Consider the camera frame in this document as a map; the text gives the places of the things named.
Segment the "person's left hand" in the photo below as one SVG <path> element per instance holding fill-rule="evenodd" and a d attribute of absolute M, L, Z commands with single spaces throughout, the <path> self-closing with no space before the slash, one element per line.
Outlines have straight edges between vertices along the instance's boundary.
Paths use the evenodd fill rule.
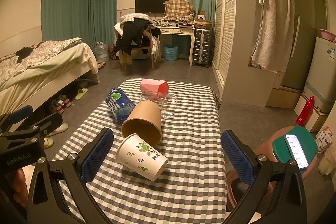
<path fill-rule="evenodd" d="M 22 207 L 26 207 L 29 194 L 23 169 L 20 168 L 15 172 L 7 174 L 6 180 L 13 191 L 14 201 L 19 203 Z"/>

